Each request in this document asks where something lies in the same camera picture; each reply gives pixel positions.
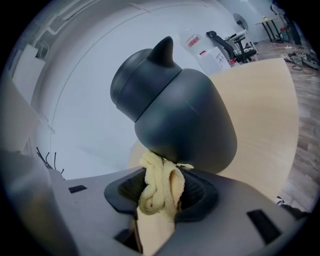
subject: light wood tabletop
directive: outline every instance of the light wood tabletop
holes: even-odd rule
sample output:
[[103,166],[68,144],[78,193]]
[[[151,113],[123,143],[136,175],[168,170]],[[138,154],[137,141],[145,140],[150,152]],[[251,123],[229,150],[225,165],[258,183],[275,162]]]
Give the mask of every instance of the light wood tabletop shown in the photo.
[[261,24],[261,23],[270,22],[270,21],[273,21],[273,20],[276,20],[276,19],[278,19],[278,18],[277,18],[277,17],[274,17],[274,18],[268,18],[268,19],[266,19],[266,20],[264,20],[264,21],[261,21],[261,22],[256,23],[256,25]]
[[[220,176],[247,183],[271,200],[281,191],[291,169],[299,134],[296,91],[282,58],[260,60],[210,77],[234,125],[238,148]],[[128,167],[139,166],[147,150],[139,141]],[[138,212],[145,255],[153,255],[174,231],[160,214]]]

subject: cloth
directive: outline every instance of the cloth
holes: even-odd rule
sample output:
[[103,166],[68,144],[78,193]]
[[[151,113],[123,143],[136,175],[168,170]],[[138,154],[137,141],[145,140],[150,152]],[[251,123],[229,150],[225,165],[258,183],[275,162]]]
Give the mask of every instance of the cloth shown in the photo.
[[139,199],[139,208],[145,215],[163,212],[170,222],[180,209],[180,197],[185,188],[185,178],[178,166],[193,168],[190,164],[175,164],[151,151],[146,151],[140,159],[146,168],[145,189]]

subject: black office chair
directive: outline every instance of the black office chair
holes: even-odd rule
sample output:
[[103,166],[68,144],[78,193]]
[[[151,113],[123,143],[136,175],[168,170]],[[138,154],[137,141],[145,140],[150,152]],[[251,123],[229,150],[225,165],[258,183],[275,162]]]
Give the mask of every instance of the black office chair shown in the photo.
[[247,63],[248,61],[252,61],[252,56],[257,54],[257,51],[252,47],[252,46],[246,46],[245,48],[243,47],[241,41],[245,39],[246,37],[244,35],[241,36],[235,36],[233,42],[235,44],[239,45],[240,51],[234,51],[234,48],[228,44],[225,40],[223,40],[220,36],[217,35],[216,32],[214,31],[209,31],[206,33],[206,35],[216,41],[218,44],[222,45],[223,48],[227,51],[229,58],[231,61],[235,59],[236,62],[238,63]]

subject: table leg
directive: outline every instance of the table leg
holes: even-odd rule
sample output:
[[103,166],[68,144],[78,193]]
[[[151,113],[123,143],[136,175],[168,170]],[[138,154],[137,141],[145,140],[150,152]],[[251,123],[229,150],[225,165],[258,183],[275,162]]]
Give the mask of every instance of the table leg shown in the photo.
[[273,37],[274,41],[276,41],[276,37],[275,37],[274,33],[272,32],[272,29],[271,29],[271,27],[270,27],[270,25],[269,25],[268,21],[266,21],[265,23],[266,23],[266,25],[268,26],[268,28],[270,29],[270,32],[271,32],[271,35],[272,35],[272,37]]
[[270,36],[270,34],[269,34],[269,32],[268,32],[268,29],[266,28],[265,24],[263,24],[263,23],[261,23],[261,24],[262,24],[262,26],[264,27],[264,30],[265,30],[265,32],[267,33],[267,35],[268,35],[268,37],[269,37],[269,39],[270,39],[270,42],[272,42],[271,36]]
[[273,26],[274,26],[274,28],[275,28],[276,33],[278,34],[279,39],[282,40],[282,39],[281,39],[281,35],[280,35],[280,33],[279,33],[279,30],[277,29],[276,24],[274,23],[273,20],[271,20],[271,22],[272,22],[272,24],[273,24]]

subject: standing fan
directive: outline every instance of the standing fan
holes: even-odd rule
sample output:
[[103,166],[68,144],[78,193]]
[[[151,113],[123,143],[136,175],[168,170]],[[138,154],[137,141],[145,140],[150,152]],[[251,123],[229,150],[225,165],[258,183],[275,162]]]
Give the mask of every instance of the standing fan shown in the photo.
[[248,30],[248,24],[246,22],[246,20],[238,13],[234,13],[233,14],[233,18],[235,20],[235,22],[244,30]]

